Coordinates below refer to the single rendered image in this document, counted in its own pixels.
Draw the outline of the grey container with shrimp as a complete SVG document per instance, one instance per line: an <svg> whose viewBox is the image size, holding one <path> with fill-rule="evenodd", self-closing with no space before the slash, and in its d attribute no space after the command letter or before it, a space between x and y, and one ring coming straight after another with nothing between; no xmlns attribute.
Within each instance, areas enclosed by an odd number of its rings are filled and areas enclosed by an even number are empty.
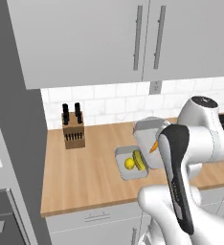
<svg viewBox="0 0 224 245"><path fill-rule="evenodd" d="M167 120L157 117L147 117L134 123L133 136L150 168L164 167L159 148L156 148L152 153L150 150L158 140L159 133L168 125Z"/></svg>

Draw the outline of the yellow lemon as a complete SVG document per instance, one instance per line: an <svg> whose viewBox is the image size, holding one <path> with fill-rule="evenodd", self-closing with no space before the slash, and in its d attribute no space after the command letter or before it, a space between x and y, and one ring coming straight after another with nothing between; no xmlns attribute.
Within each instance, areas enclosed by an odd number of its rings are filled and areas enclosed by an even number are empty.
<svg viewBox="0 0 224 245"><path fill-rule="evenodd" d="M135 162L132 158L127 158L124 162L124 166L126 169L131 170L132 168L135 167Z"/></svg>

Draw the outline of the green cucumber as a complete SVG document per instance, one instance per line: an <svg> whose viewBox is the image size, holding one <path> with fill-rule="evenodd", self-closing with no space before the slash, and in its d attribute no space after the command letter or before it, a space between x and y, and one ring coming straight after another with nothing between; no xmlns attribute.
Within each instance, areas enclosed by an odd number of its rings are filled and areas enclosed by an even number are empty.
<svg viewBox="0 0 224 245"><path fill-rule="evenodd" d="M133 156L133 160L135 162L137 169L138 170L145 170L146 166L145 166L144 161L142 159L141 152L139 150L134 150L132 156Z"/></svg>

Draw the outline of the grey container with lemon, cucumber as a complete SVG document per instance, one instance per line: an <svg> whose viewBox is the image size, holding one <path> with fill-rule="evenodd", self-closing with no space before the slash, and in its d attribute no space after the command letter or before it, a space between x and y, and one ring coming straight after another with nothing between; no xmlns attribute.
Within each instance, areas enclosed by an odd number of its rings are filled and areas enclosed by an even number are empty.
<svg viewBox="0 0 224 245"><path fill-rule="evenodd" d="M132 168L131 170L127 169L124 165L124 162L127 158L133 157L133 151L139 150L136 145L128 146L119 146L114 150L114 155L116 163L121 174L121 177L127 181L138 178L145 178L148 175L148 167L145 170L138 170L137 167Z"/></svg>

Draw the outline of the wooden knife block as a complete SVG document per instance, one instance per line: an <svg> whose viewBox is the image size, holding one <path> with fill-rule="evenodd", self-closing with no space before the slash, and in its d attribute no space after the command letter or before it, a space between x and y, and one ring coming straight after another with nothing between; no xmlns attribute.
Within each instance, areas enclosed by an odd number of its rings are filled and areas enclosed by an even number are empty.
<svg viewBox="0 0 224 245"><path fill-rule="evenodd" d="M85 147L84 124L82 115L76 116L70 112L69 116L62 119L62 131L65 147L67 149Z"/></svg>

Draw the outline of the grey tall cabinet housing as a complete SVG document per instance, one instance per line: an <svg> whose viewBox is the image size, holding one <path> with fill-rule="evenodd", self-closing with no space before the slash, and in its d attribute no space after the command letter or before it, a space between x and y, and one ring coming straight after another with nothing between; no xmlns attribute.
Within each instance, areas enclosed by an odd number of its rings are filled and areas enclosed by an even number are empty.
<svg viewBox="0 0 224 245"><path fill-rule="evenodd" d="M0 0L0 129L19 189L13 193L30 245L52 245L40 216L47 125L41 94L28 90L20 66L7 0Z"/></svg>

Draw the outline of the grey drawer front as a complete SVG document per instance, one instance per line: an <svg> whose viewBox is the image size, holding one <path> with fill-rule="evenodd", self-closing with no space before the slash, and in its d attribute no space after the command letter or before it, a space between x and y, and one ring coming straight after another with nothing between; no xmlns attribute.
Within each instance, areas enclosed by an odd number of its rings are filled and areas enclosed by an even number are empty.
<svg viewBox="0 0 224 245"><path fill-rule="evenodd" d="M94 222L84 222L84 218L89 215L98 215L110 213L111 218L103 219ZM110 207L97 208L93 210L86 210L81 212L70 212L65 214L54 215L46 218L48 229L50 233L68 231L76 228L83 228L113 221L125 220L127 218L140 217L141 208L137 202L120 204Z"/></svg>

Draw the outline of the grey base cupboard door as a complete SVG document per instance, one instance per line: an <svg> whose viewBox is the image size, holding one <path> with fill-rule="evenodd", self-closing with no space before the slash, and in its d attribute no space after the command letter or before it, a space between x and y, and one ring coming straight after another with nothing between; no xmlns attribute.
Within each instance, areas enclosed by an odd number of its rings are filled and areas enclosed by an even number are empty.
<svg viewBox="0 0 224 245"><path fill-rule="evenodd" d="M52 245L131 245L132 229L140 229L141 218L129 218L51 233Z"/></svg>

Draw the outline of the grey base cupboard front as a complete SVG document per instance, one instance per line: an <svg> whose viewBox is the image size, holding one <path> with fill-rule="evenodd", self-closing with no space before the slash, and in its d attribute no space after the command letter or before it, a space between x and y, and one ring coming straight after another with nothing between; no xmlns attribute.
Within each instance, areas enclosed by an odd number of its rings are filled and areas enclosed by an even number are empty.
<svg viewBox="0 0 224 245"><path fill-rule="evenodd" d="M224 219L224 187L201 190L201 207Z"/></svg>

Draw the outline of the dark grey oven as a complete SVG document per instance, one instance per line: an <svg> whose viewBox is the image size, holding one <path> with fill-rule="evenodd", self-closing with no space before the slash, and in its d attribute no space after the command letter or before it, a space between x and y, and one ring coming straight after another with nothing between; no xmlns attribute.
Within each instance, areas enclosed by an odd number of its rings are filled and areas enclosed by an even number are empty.
<svg viewBox="0 0 224 245"><path fill-rule="evenodd" d="M5 189L0 189L0 245L26 245Z"/></svg>

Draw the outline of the black handled knife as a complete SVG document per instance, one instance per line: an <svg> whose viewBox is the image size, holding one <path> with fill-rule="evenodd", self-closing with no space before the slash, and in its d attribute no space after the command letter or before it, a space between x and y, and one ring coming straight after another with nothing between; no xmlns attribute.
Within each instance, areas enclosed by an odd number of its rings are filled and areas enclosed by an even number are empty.
<svg viewBox="0 0 224 245"><path fill-rule="evenodd" d="M82 123L82 115L81 115L81 111L80 111L80 104L79 102L75 103L75 115L78 119L78 123Z"/></svg>
<svg viewBox="0 0 224 245"><path fill-rule="evenodd" d="M63 124L67 125L69 122L69 109L67 103L62 104L62 110L63 110Z"/></svg>

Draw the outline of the grey wall outlet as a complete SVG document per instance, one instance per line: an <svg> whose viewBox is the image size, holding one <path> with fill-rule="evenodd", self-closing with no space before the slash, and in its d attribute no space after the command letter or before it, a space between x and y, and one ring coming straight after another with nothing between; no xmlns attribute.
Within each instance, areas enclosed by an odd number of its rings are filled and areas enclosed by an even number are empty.
<svg viewBox="0 0 224 245"><path fill-rule="evenodd" d="M162 81L152 81L149 85L149 94L158 95L161 93Z"/></svg>

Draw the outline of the grey wall cupboard door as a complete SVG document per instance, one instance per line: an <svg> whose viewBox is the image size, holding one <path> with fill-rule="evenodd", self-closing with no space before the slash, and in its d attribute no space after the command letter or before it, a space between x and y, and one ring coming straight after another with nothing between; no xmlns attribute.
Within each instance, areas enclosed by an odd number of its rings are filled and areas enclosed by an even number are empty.
<svg viewBox="0 0 224 245"><path fill-rule="evenodd" d="M143 79L149 0L7 0L28 89ZM143 6L138 70L137 8Z"/></svg>
<svg viewBox="0 0 224 245"><path fill-rule="evenodd" d="M167 6L159 67L158 19ZM224 77L224 0L150 0L144 80Z"/></svg>

